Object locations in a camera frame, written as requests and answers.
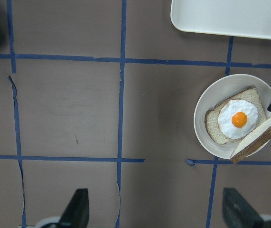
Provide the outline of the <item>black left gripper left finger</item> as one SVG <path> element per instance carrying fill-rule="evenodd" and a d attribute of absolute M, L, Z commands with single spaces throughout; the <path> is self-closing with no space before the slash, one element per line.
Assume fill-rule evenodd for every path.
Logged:
<path fill-rule="evenodd" d="M 86 228 L 88 222 L 88 189 L 77 189 L 64 210 L 58 225 L 60 228 Z"/>

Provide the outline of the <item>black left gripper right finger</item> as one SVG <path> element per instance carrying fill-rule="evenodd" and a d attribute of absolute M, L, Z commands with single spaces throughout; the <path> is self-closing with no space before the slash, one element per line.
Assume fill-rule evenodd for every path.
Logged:
<path fill-rule="evenodd" d="M 223 189 L 222 217 L 228 228 L 262 228 L 264 221 L 235 188 Z"/>

